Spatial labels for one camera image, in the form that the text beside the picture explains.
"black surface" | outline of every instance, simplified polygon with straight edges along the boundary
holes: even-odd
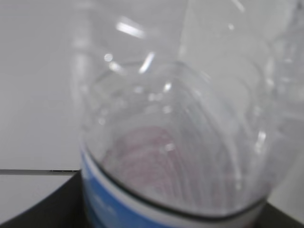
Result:
[[[88,228],[80,172],[52,195],[0,228]],[[304,228],[299,222],[267,204],[255,228]]]

